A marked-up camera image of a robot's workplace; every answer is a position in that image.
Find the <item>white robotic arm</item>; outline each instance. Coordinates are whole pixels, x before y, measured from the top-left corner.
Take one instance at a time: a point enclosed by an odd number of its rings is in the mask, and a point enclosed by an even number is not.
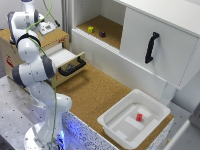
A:
[[[28,87],[33,104],[46,109],[46,119],[44,125],[36,135],[36,141],[42,145],[41,149],[49,150],[49,143],[52,139],[55,114],[55,93],[54,90],[44,82],[55,76],[56,68],[54,63],[46,56],[40,57],[39,47],[31,41],[32,38],[40,45],[39,38],[34,30],[39,27],[40,32],[45,35],[52,32],[55,28],[50,23],[41,22],[35,25],[26,34],[26,29],[43,19],[44,16],[34,8],[34,0],[21,0],[24,12],[11,12],[8,14],[8,24],[10,27],[10,42],[18,47],[19,56],[26,63],[13,68],[12,74],[14,81],[22,87]],[[66,145],[56,143],[58,135],[62,132],[62,113],[68,111],[72,106],[70,97],[56,94],[57,97],[57,116],[56,126],[53,137],[54,149],[64,150]]]

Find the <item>white tray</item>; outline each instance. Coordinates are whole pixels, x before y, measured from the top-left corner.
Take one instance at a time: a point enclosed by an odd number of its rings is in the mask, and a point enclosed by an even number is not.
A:
[[[134,90],[100,116],[98,122],[122,147],[136,149],[169,113],[169,108]],[[137,114],[143,114],[141,122],[136,121]]]

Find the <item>red block in tray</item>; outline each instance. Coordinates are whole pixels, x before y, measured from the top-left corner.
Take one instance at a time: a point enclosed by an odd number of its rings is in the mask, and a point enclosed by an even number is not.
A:
[[[142,116],[143,116],[143,114],[138,114],[136,120],[141,122],[142,121]]]

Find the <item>yellow object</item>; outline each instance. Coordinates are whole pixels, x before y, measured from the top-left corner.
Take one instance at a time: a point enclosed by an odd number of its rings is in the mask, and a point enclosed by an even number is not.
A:
[[[89,33],[93,33],[93,32],[94,32],[94,27],[90,26],[90,27],[88,28],[88,32],[89,32]]]

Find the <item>door handle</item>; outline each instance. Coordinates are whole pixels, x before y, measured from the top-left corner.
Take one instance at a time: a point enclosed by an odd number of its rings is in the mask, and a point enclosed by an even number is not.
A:
[[[80,56],[77,58],[77,61],[80,63],[79,65],[77,65],[77,66],[75,66],[75,67],[73,67],[73,68],[71,68],[69,70],[66,70],[66,71],[62,70],[62,68],[60,67],[60,68],[58,68],[58,72],[62,76],[67,77],[67,76],[71,75],[72,73],[76,72],[77,70],[83,68],[86,65],[86,62],[84,60],[82,60],[80,58]]]
[[[153,36],[151,37],[150,41],[149,41],[149,45],[148,45],[148,49],[147,49],[147,54],[145,57],[145,63],[148,64],[153,60],[153,57],[151,56],[152,51],[153,51],[153,46],[154,46],[154,41],[155,39],[159,38],[160,35],[156,32],[153,33]]]

